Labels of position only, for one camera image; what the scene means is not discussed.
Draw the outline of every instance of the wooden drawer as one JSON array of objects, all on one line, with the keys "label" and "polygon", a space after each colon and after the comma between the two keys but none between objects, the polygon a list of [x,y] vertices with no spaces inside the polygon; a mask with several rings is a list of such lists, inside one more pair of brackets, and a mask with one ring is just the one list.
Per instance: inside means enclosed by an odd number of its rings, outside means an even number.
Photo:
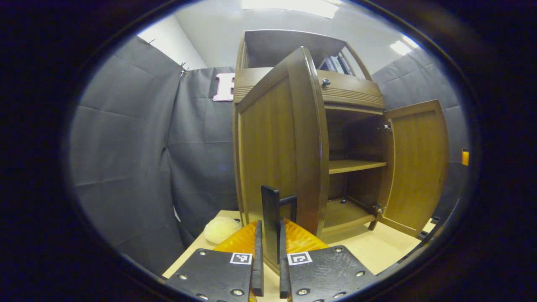
[{"label": "wooden drawer", "polygon": [[[317,76],[325,102],[386,108],[375,82],[325,70],[317,70]],[[324,78],[330,80],[330,85],[322,85]]]}]

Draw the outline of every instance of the cabinet door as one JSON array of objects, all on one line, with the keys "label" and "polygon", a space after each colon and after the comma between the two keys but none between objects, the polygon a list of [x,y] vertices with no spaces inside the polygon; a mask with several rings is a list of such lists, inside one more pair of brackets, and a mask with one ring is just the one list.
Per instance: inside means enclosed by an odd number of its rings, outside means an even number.
[{"label": "cabinet door", "polygon": [[[328,198],[328,130],[317,73],[300,47],[235,106],[237,197],[243,222],[263,217],[261,186],[297,196],[296,222],[316,234]],[[281,209],[289,217],[290,205]]]},{"label": "cabinet door", "polygon": [[417,236],[438,204],[448,167],[447,129],[438,100],[384,114],[391,121],[378,221]]}]

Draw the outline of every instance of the ceiling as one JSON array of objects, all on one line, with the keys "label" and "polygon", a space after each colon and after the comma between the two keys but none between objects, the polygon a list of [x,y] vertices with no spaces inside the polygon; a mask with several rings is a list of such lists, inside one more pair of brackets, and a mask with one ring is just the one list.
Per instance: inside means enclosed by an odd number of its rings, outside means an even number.
[{"label": "ceiling", "polygon": [[340,5],[332,19],[288,10],[243,10],[241,4],[242,0],[205,0],[175,13],[208,67],[235,66],[243,31],[258,29],[306,31],[347,41],[370,73],[401,57],[390,45],[402,34],[355,4]]}]

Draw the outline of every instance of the wooden cabinet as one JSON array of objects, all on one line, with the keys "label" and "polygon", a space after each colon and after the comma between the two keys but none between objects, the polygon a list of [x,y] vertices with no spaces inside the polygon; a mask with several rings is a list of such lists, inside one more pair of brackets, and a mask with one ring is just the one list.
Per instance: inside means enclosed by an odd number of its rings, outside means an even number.
[{"label": "wooden cabinet", "polygon": [[[316,70],[347,48],[364,78]],[[322,79],[330,80],[323,85]],[[296,222],[323,238],[376,221],[416,236],[447,172],[437,100],[386,108],[346,42],[293,31],[247,31],[234,88],[234,151],[244,224],[261,219],[261,185],[297,196]],[[281,215],[289,217],[283,207]]]}]

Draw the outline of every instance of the orange object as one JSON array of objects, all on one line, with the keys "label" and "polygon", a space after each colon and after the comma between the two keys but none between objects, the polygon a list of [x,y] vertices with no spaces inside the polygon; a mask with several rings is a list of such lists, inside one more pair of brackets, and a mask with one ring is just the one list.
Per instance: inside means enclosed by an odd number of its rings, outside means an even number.
[{"label": "orange object", "polygon": [[[327,248],[328,245],[296,223],[285,219],[286,250],[288,254]],[[255,255],[257,221],[251,222],[217,245],[213,250],[226,253]],[[249,302],[257,298],[250,290]]]},{"label": "orange object", "polygon": [[462,164],[467,166],[468,165],[468,162],[470,160],[470,151],[468,151],[468,149],[463,149],[462,150]]}]

